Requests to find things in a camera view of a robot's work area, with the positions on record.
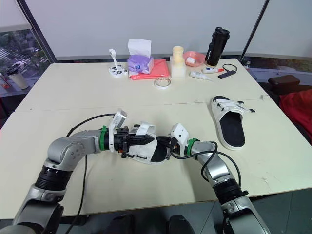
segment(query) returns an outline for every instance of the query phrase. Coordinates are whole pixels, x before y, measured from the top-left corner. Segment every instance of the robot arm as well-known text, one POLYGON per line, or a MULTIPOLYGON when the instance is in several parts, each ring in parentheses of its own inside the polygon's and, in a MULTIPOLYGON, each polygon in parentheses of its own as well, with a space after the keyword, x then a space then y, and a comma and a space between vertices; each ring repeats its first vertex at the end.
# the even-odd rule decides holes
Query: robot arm
MULTIPOLYGON (((185 138, 189 134, 181 125, 176 124, 171 130, 171 136, 180 146, 180 155, 193 155, 204 151, 215 150, 211 142, 201 142, 185 138)), ((213 153, 201 154, 196 157, 204 165, 213 153)), ((226 163, 215 154, 204 168, 204 173, 221 203, 224 215, 224 233, 226 234, 270 234, 270 230, 246 196, 247 191, 242 191, 226 163)))
POLYGON ((128 127, 120 128, 126 113, 119 110, 110 128, 82 131, 62 137, 51 143, 48 158, 35 184, 31 185, 13 225, 0 230, 0 234, 53 234, 59 225, 63 200, 70 176, 79 161, 88 154, 103 150, 127 154, 130 146, 145 145, 154 141, 151 135, 130 134, 128 127))

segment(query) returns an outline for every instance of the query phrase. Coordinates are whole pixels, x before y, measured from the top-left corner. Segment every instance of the purple tissue box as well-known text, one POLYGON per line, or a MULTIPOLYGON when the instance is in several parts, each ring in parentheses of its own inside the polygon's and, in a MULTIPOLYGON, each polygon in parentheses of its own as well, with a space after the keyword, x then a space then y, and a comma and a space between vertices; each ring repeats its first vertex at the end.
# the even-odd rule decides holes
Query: purple tissue box
POLYGON ((131 72, 138 72, 150 74, 154 67, 154 58, 143 55, 130 55, 128 58, 128 70, 131 72))

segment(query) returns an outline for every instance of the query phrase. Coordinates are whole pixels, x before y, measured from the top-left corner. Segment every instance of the slide sandal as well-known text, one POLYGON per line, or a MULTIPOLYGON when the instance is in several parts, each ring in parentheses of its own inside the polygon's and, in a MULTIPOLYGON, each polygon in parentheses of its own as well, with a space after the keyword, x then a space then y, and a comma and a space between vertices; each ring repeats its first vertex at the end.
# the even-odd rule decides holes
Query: slide sandal
POLYGON ((242 101, 231 101, 223 96, 214 97, 211 103, 221 144, 230 150, 240 150, 244 146, 243 114, 254 112, 242 104, 242 101))

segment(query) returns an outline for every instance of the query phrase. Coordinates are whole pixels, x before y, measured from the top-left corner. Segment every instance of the tissue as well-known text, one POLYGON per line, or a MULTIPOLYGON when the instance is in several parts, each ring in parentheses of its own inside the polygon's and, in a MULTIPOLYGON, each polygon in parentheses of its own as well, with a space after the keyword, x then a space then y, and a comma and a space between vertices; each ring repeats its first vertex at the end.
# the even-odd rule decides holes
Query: tissue
POLYGON ((151 56, 151 40, 128 41, 130 57, 128 58, 129 75, 138 73, 150 74, 154 67, 154 58, 151 56))

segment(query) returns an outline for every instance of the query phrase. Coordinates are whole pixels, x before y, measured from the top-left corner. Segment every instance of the sandal strap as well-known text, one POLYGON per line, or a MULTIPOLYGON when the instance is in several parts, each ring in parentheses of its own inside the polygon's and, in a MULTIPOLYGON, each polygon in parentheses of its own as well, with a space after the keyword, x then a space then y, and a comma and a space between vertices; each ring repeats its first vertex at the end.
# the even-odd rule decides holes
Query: sandal strap
POLYGON ((212 111, 217 121, 220 121, 222 117, 229 111, 239 113, 240 119, 243 121, 243 115, 245 112, 255 112, 253 109, 248 109, 243 106, 242 101, 231 101, 225 99, 217 99, 212 102, 212 111))

